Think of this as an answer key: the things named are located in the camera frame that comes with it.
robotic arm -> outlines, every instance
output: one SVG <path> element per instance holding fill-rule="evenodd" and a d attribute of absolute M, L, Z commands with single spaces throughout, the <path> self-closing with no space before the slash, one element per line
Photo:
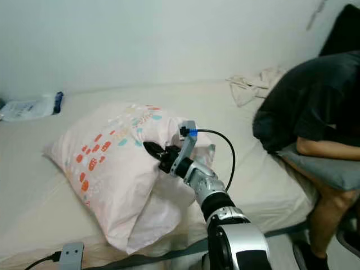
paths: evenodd
<path fill-rule="evenodd" d="M 154 142 L 144 142 L 144 146 L 160 160 L 161 170 L 183 178 L 195 191 L 208 230 L 210 269 L 271 270 L 264 235 L 235 207 L 218 176 L 190 159 L 197 140 L 195 122 L 184 122 L 180 134 L 184 138 L 181 149 L 167 146 L 164 150 Z"/>

gray pillow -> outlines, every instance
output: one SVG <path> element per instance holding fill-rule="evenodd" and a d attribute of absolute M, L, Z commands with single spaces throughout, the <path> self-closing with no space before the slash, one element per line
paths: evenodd
<path fill-rule="evenodd" d="M 304 156 L 297 152 L 295 143 L 277 154 L 334 188 L 344 191 L 360 188 L 360 161 Z"/>

crumpled towel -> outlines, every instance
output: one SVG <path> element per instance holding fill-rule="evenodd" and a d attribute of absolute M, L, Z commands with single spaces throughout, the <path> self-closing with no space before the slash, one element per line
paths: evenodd
<path fill-rule="evenodd" d="M 238 107 L 241 107 L 255 97 L 266 98 L 273 87 L 286 71 L 281 67 L 271 67 L 257 75 L 235 75 L 228 79 L 231 95 Z"/>

black cord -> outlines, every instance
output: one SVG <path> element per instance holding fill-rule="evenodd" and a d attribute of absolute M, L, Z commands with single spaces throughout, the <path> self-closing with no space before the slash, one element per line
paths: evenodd
<path fill-rule="evenodd" d="M 225 188 L 225 190 L 228 191 L 229 188 L 230 188 L 231 182 L 232 182 L 232 178 L 234 176 L 234 172 L 235 172 L 235 150 L 234 150 L 234 147 L 232 147 L 232 144 L 231 144 L 230 140 L 227 137 L 225 137 L 225 135 L 221 134 L 220 132 L 210 130 L 210 129 L 198 129 L 197 131 L 198 132 L 214 133 L 214 134 L 222 137 L 229 144 L 229 146 L 231 148 L 231 154 L 232 154 L 232 169 L 231 169 L 231 175 L 230 175 L 229 182 L 227 183 L 227 186 Z"/>
<path fill-rule="evenodd" d="M 26 267 L 25 270 L 29 270 L 29 269 L 33 268 L 34 266 L 36 266 L 37 264 L 45 262 L 46 260 L 52 260 L 53 262 L 58 262 L 60 260 L 60 255 L 61 255 L 61 251 L 54 252 L 50 256 L 42 258 L 42 259 L 37 260 L 36 262 L 32 263 L 31 265 Z"/>

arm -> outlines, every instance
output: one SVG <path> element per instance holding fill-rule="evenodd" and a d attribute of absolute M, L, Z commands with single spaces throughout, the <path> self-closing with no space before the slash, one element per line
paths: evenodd
<path fill-rule="evenodd" d="M 360 147 L 332 141 L 311 141 L 298 137 L 296 149 L 305 156 L 318 158 L 360 160 Z"/>

